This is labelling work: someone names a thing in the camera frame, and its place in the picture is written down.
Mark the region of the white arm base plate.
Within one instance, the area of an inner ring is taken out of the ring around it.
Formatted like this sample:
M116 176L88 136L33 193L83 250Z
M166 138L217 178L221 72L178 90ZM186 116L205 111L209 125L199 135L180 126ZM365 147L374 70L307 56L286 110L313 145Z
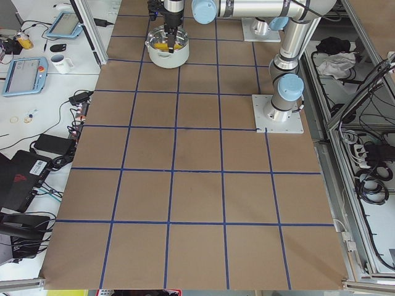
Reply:
M300 112L279 111L272 105L272 95L252 95L254 121L257 133L302 134L304 132Z

